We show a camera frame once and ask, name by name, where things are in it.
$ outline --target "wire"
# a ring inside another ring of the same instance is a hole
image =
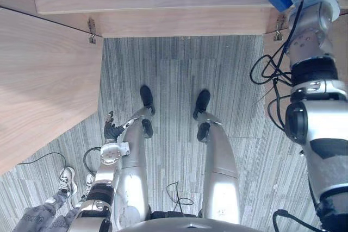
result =
[[[44,157],[46,157],[46,156],[48,156],[48,155],[50,155],[50,154],[59,154],[63,159],[64,159],[64,167],[66,167],[66,158],[64,157],[64,155],[63,154],[61,154],[61,153],[59,153],[59,152],[50,152],[50,153],[47,153],[47,154],[45,154],[44,156],[41,156],[41,157],[39,157],[38,159],[36,159],[36,160],[33,160],[33,161],[30,161],[30,162],[22,162],[22,163],[18,163],[17,165],[27,165],[27,164],[32,164],[32,163],[35,163],[35,162],[37,162],[37,161],[39,161],[39,160],[41,160],[42,158],[44,158]]]
[[[45,154],[44,156],[39,157],[39,158],[36,159],[36,160],[30,161],[30,162],[18,163],[17,165],[29,165],[29,164],[33,164],[33,163],[35,163],[35,162],[41,160],[42,158],[44,158],[44,157],[46,157],[46,156],[48,156],[48,155],[51,155],[51,154],[58,154],[58,155],[60,155],[60,156],[63,158],[63,160],[64,160],[64,168],[63,168],[63,171],[59,174],[59,179],[60,179],[60,177],[63,175],[65,169],[67,168],[67,165],[66,165],[66,158],[64,157],[63,154],[61,154],[61,153],[59,153],[59,152],[50,152],[50,153]],[[70,197],[70,204],[71,204],[72,208],[74,208],[74,205],[72,204],[71,198],[72,198],[72,197]]]
[[[91,173],[94,177],[95,177],[95,173],[96,171],[92,171],[88,166],[87,166],[87,163],[86,163],[86,157],[87,155],[91,152],[91,151],[100,151],[100,147],[93,147],[93,148],[90,148],[88,151],[85,152],[85,154],[83,155],[83,165],[85,166],[85,168],[87,169],[87,171],[89,173]]]
[[[296,12],[296,16],[295,16],[295,20],[294,20],[294,26],[292,27],[292,29],[290,31],[290,34],[289,34],[288,38],[286,39],[286,41],[280,46],[280,48],[272,56],[270,54],[266,54],[266,55],[263,55],[262,57],[260,57],[259,59],[257,59],[257,61],[251,67],[250,74],[249,74],[251,82],[253,82],[256,85],[263,85],[263,84],[266,84],[266,83],[272,81],[273,87],[264,96],[266,96],[272,89],[274,89],[276,98],[274,100],[272,100],[268,104],[267,112],[268,112],[268,115],[269,115],[271,121],[275,124],[275,126],[277,128],[279,128],[282,131],[285,131],[285,124],[284,124],[284,122],[282,120],[282,117],[281,117],[280,102],[281,102],[281,99],[288,98],[288,97],[290,97],[290,95],[280,97],[279,89],[278,89],[277,84],[282,83],[282,84],[285,84],[285,85],[288,85],[288,86],[293,86],[293,84],[291,82],[291,72],[283,72],[280,69],[280,66],[282,64],[284,55],[285,55],[285,53],[288,50],[291,38],[293,37],[294,31],[296,29],[297,23],[298,23],[299,18],[300,18],[300,14],[301,14],[302,8],[303,8],[303,0],[301,1],[300,5],[299,5],[299,8],[298,8],[298,10]],[[276,55],[279,52],[280,52],[279,60],[278,60],[277,63],[275,63],[274,58],[276,57]],[[254,79],[253,74],[254,74],[255,68],[264,59],[268,59],[266,65],[262,69],[261,75],[260,75],[264,80],[257,81],[257,80]],[[266,71],[269,68],[269,66],[271,66],[274,70],[273,70],[273,72],[270,75],[266,75]],[[272,116],[272,112],[271,112],[271,105],[274,102],[276,102],[276,112],[277,112],[277,119],[278,119],[279,124],[276,122],[276,120]]]
[[[279,126],[278,123],[274,120],[272,113],[271,113],[271,106],[274,102],[278,101],[278,104],[279,104],[281,99],[289,98],[290,96],[291,95],[285,95],[285,96],[279,97],[279,99],[277,99],[277,98],[273,99],[267,106],[267,112],[268,112],[268,115],[270,116],[271,121],[275,124],[276,127],[278,127],[282,131],[285,131],[285,129],[282,126]]]
[[[277,211],[275,211],[273,213],[272,216],[272,221],[273,221],[273,226],[274,226],[274,230],[275,232],[279,232],[279,228],[278,228],[278,224],[277,224],[277,216],[281,216],[281,217],[286,217],[286,218],[291,218],[292,220],[296,221],[297,223],[301,224],[302,226],[315,231],[315,232],[322,232],[322,230],[315,228],[314,226],[300,220],[299,218],[289,214],[286,210],[284,209],[278,209]]]
[[[169,185],[166,187],[166,192],[167,192],[168,197],[175,203],[175,207],[174,207],[173,211],[175,211],[177,205],[179,205],[179,207],[180,207],[180,212],[183,214],[183,216],[185,216],[185,214],[183,213],[183,210],[182,210],[182,205],[193,205],[193,204],[194,204],[194,201],[193,201],[192,199],[190,199],[190,198],[185,198],[185,197],[181,197],[181,198],[180,198],[180,197],[179,197],[178,183],[179,183],[179,181],[176,181],[176,182],[173,182],[173,183],[169,184]],[[169,188],[170,186],[174,185],[174,184],[176,185],[176,186],[175,186],[175,190],[176,190],[176,198],[177,198],[177,200],[173,199],[173,198],[170,196],[169,191],[168,191],[168,188]],[[182,203],[182,202],[181,202],[182,199],[188,200],[189,202]]]

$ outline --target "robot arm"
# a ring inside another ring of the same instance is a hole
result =
[[[285,132],[303,148],[316,213],[328,231],[347,231],[348,103],[345,84],[338,80],[328,38],[339,16],[337,0],[292,0],[301,8],[289,40],[293,88]]]

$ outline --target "gray carpet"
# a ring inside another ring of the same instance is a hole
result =
[[[81,195],[86,170],[82,156],[102,143],[105,114],[113,109],[115,122],[125,122],[141,107],[139,88],[147,84],[154,95],[154,135],[146,140],[148,190],[152,210],[172,210],[165,187],[179,181],[179,194],[194,201],[183,206],[196,214],[201,207],[205,145],[196,139],[191,118],[196,96],[208,88],[208,111],[220,118],[229,136],[240,174],[242,224],[273,231],[272,213],[289,210],[318,226],[300,146],[290,142],[265,116],[263,87],[253,85],[248,72],[263,52],[262,36],[156,37],[105,39],[98,112],[39,150],[63,153],[78,173]],[[96,168],[97,153],[88,163]],[[50,155],[31,165],[16,166],[0,177],[0,231],[10,231],[29,206],[54,194],[63,161]],[[71,206],[64,206],[64,214]],[[281,231],[307,231],[279,218]]]

